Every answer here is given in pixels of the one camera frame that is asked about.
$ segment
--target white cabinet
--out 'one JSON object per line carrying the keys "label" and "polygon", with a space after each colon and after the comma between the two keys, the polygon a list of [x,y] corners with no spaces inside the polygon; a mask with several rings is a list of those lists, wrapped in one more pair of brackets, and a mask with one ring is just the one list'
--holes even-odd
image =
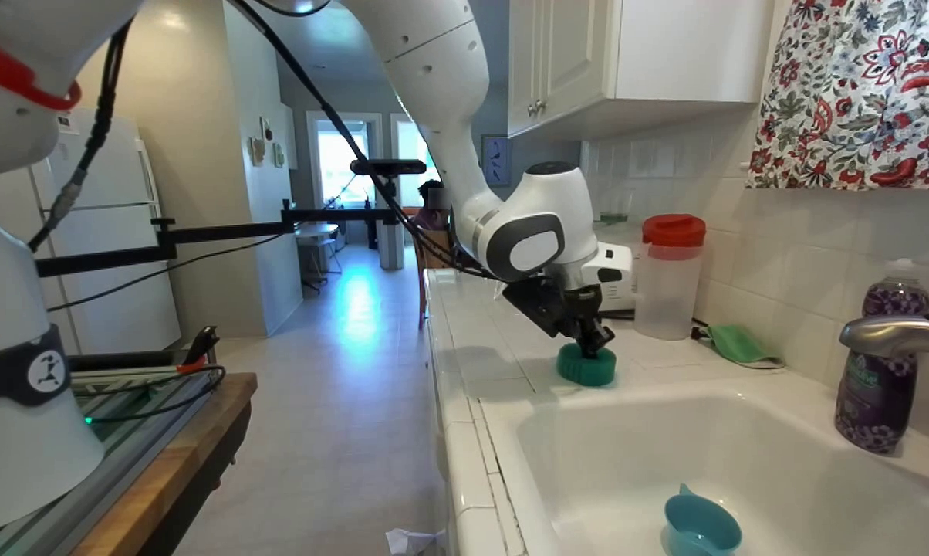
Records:
{"label": "white cabinet", "polygon": [[588,140],[750,106],[772,0],[511,0],[510,135]]}

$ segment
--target backsplash tile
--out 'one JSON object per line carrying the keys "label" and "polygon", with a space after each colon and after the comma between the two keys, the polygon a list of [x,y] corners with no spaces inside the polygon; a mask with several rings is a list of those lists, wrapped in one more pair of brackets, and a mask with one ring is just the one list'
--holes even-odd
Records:
{"label": "backsplash tile", "polygon": [[[633,227],[666,209],[703,217],[699,319],[750,326],[832,396],[845,363],[840,326],[862,314],[883,265],[914,259],[929,291],[929,193],[750,193],[754,121],[754,112],[728,112],[586,141],[588,194]],[[914,426],[929,433],[929,357]]]}

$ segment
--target cabinet door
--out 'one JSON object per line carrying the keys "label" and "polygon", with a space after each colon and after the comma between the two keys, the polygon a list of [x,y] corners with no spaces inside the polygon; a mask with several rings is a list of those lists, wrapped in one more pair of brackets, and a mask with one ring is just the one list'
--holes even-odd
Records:
{"label": "cabinet door", "polygon": [[542,99],[545,121],[607,97],[607,55],[618,0],[542,0]]}
{"label": "cabinet door", "polygon": [[542,0],[510,0],[510,135],[523,132],[542,115]]}

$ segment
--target white countertop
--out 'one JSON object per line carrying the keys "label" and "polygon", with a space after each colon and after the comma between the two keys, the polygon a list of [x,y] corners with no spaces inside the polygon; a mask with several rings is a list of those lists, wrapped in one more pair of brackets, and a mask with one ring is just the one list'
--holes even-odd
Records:
{"label": "white countertop", "polygon": [[[717,357],[692,341],[647,341],[630,325],[612,322],[618,334],[607,348],[618,356],[618,377],[601,390],[573,386],[557,377],[554,351],[571,344],[545,337],[498,297],[498,285],[454,272],[424,272],[429,282],[429,356],[439,386],[439,420],[449,481],[454,545],[464,556],[528,554],[514,520],[511,491],[498,474],[485,409],[523,399],[624,396],[666,382],[739,379],[739,386],[799,391],[795,409],[810,413],[814,428],[836,437],[832,399],[814,379],[790,372],[745,372]],[[906,459],[929,465],[929,440],[906,433]]]}

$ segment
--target red lid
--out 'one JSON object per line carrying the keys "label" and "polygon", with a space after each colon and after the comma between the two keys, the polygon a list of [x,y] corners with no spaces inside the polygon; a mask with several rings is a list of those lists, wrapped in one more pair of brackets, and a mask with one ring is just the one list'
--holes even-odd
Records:
{"label": "red lid", "polygon": [[692,213],[659,213],[642,227],[642,242],[658,246],[699,246],[703,236],[703,220]]}

